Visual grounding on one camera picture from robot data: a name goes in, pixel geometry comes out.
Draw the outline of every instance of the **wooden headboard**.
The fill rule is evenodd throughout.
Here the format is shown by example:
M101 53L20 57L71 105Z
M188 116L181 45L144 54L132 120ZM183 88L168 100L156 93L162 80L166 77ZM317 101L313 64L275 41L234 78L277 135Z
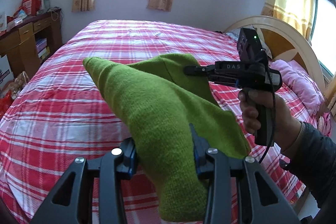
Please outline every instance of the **wooden headboard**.
M268 16L253 16L236 22L225 32L253 25L261 39L272 53L273 60L282 59L298 62L315 81L321 92L325 91L325 82L320 63L308 41L292 26Z

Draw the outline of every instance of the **human hand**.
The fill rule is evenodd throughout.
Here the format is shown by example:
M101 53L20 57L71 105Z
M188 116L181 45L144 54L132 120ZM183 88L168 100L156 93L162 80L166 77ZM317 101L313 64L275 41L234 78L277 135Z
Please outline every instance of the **human hand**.
M273 108L273 96L270 92L261 90L250 90L249 97L256 104L264 105L268 108ZM257 109L249 105L246 101L246 96L243 91L238 93L240 100L240 108L243 116L243 124L248 133L255 134L260 129L261 124L257 120ZM291 112L285 101L275 95L276 101L276 128L274 133L274 141L283 149L290 147L301 131L301 122L292 117Z

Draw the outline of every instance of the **desk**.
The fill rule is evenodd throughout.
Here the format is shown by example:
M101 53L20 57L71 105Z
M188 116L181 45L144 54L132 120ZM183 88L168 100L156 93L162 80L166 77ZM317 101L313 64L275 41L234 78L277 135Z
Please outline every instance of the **desk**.
M36 40L47 39L50 55L62 45L61 9L34 17L27 17L24 22L0 37L0 55L7 55L14 77L26 71L32 78L41 66L36 49Z

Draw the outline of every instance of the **pink pillow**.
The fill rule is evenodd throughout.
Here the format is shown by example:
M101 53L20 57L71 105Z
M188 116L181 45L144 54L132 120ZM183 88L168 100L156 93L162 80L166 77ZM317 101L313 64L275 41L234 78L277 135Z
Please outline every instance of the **pink pillow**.
M324 98L308 73L295 60L289 63L277 60L270 63L270 68L281 73L283 82L298 96L308 113L315 116L324 104Z

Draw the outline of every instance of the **metal bolt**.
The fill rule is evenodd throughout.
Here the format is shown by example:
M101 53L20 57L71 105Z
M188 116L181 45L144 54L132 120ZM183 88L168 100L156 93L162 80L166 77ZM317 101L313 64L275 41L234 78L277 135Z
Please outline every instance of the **metal bolt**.
M248 162L249 164L252 164L255 162L255 159L253 157L247 156L245 158L245 161Z
M208 149L208 153L209 153L209 154L212 154L212 155L213 155L213 154L217 154L217 153L218 153L218 149L217 149L217 148L212 148L212 147L211 147L211 148Z
M120 148L115 148L115 149L112 149L111 151L112 155L115 155L115 156L120 155L122 152L123 151Z
M77 164L82 164L85 161L85 159L83 157L79 157L75 159L75 163Z

